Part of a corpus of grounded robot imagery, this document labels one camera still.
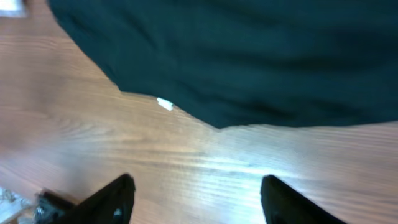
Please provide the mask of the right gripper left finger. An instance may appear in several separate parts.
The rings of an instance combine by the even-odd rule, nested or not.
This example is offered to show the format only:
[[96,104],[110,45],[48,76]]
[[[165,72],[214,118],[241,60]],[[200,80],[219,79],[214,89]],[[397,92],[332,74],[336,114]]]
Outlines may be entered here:
[[135,185],[123,174],[55,221],[56,224],[129,224]]

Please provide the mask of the folded beige trousers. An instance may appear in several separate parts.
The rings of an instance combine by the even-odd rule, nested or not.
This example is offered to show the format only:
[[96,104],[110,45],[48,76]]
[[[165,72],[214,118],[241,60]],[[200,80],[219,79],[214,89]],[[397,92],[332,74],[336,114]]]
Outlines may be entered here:
[[26,16],[23,0],[0,0],[0,16],[21,18]]

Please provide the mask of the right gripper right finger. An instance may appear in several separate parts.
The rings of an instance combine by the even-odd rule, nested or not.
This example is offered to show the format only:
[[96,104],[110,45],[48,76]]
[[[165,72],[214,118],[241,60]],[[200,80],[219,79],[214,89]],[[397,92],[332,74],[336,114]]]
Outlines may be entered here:
[[262,179],[261,204],[267,224],[345,224],[274,175]]

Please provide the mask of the black t-shirt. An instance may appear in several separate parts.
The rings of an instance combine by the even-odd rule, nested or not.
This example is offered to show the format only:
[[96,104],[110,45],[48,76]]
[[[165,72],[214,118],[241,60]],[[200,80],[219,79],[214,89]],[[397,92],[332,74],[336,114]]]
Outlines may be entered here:
[[123,92],[216,128],[397,119],[396,0],[51,0]]

